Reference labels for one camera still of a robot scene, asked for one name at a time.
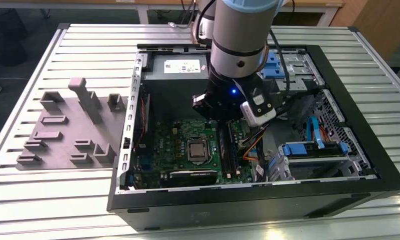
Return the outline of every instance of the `wooden cabinet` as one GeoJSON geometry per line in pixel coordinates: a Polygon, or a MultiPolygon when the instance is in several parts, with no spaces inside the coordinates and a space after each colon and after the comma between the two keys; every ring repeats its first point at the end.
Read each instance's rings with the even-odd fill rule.
{"type": "Polygon", "coordinates": [[[331,26],[355,26],[386,59],[400,45],[400,0],[344,0],[331,26]]]}

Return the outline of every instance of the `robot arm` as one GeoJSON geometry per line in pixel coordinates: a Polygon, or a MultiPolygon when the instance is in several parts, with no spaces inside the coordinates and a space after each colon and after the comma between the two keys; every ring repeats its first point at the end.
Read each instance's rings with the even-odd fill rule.
{"type": "Polygon", "coordinates": [[[227,122],[244,117],[256,127],[276,116],[258,70],[282,3],[283,0],[216,1],[210,81],[206,93],[194,96],[194,109],[207,119],[227,122]]]}

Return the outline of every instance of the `slotted aluminum table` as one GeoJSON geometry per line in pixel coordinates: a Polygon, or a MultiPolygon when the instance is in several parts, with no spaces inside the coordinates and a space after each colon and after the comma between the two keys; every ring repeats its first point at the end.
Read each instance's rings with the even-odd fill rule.
{"type": "MultiPolygon", "coordinates": [[[[274,29],[282,44],[322,46],[400,171],[400,79],[362,34],[344,27],[274,29]]],[[[70,78],[84,77],[99,97],[110,93],[128,96],[136,45],[190,42],[190,30],[167,25],[72,24],[56,31],[0,133],[0,239],[400,237],[400,195],[371,201],[326,219],[136,233],[106,210],[112,169],[15,168],[43,109],[39,99],[44,91],[75,97],[67,89],[70,78]]]]}

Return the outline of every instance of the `motherboard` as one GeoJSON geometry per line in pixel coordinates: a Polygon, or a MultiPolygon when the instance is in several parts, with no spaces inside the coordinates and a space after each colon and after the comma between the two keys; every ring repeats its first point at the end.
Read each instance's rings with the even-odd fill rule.
{"type": "Polygon", "coordinates": [[[215,184],[251,183],[248,162],[239,154],[239,141],[244,139],[240,122],[228,124],[232,140],[232,159],[222,159],[218,123],[206,120],[156,122],[154,153],[138,157],[135,184],[139,189],[166,188],[167,178],[186,186],[187,175],[215,175],[215,184]]]}

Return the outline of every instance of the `cpu socket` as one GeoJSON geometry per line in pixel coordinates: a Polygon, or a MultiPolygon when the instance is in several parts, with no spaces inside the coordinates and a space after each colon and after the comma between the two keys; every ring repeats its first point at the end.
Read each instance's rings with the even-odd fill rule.
{"type": "Polygon", "coordinates": [[[203,164],[210,159],[210,143],[206,137],[188,139],[188,161],[195,165],[203,164]]]}

